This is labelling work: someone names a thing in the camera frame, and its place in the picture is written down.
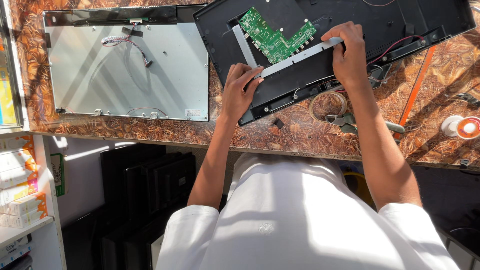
wire cutter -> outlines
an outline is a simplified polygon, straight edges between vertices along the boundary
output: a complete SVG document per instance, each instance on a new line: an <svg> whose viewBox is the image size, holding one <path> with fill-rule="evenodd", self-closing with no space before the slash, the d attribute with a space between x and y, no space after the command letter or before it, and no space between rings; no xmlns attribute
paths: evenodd
<svg viewBox="0 0 480 270"><path fill-rule="evenodd" d="M353 126L356 124L355 122L355 115L353 115L352 112L347 112L342 115L336 115L336 114L329 114L325 116L325 120L329 122L330 124L340 126L340 130L343 133L353 133L355 135L358 135L358 130L357 127ZM405 133L405 128L399 124L395 124L389 121L385 121L385 124L387 125L388 129L400 134Z"/></svg>

brown floral laminate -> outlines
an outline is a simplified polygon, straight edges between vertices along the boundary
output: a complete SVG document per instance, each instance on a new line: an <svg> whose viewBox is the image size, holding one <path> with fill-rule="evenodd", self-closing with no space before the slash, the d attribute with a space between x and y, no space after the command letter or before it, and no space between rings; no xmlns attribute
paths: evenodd
<svg viewBox="0 0 480 270"><path fill-rule="evenodd" d="M56 114L48 73L47 51L42 36L42 11L196 4L200 0L11 0L12 25L22 71L31 132L64 136L132 140L144 143L207 147L222 101L222 85L210 68L210 121L138 120ZM477 21L480 14L475 13ZM400 149L412 164L452 167L461 159L479 167L480 140L462 140L443 135L439 126L448 116L478 116L478 109L451 96L469 92L480 98L480 28L437 46L420 92L408 116ZM417 80L426 51L405 59L387 84L375 89L386 120L398 123ZM358 138L343 134L337 126L315 122L309 115L309 100L288 107L243 127L237 127L231 147L239 151L279 153L360 160ZM325 99L325 104L332 104ZM279 118L285 126L272 123Z"/></svg>

tape roll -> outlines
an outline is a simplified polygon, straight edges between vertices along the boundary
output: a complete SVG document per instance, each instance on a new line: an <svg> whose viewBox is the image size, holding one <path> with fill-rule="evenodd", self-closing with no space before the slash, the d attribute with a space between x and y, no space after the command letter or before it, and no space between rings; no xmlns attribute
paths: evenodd
<svg viewBox="0 0 480 270"><path fill-rule="evenodd" d="M340 94L338 92L334 92L334 91L320 93L310 101L310 106L309 106L309 109L308 109L308 112L310 113L310 116L317 122L327 123L327 121L320 120L315 116L315 114L313 113L313 104L315 103L315 101L319 97L324 96L324 95L328 95L328 94L333 94L333 95L337 96L340 99L340 101L342 102L342 109L340 110L340 113L338 115L342 115L347 111L347 99L342 94Z"/></svg>

white wall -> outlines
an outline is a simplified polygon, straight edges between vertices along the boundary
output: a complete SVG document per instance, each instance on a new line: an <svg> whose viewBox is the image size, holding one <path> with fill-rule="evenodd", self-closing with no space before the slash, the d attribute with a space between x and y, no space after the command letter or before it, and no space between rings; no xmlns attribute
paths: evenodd
<svg viewBox="0 0 480 270"><path fill-rule="evenodd" d="M58 197L63 226L104 203L100 151L122 147L128 142L49 136L50 153L64 155L68 193Z"/></svg>

white shelf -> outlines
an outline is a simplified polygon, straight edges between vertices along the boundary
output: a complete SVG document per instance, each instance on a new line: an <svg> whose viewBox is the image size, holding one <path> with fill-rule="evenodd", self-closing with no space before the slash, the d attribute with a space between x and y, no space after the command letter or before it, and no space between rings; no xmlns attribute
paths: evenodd
<svg viewBox="0 0 480 270"><path fill-rule="evenodd" d="M44 217L25 228L0 227L0 246L11 244L18 238L24 237L29 233L53 222L53 217Z"/></svg>

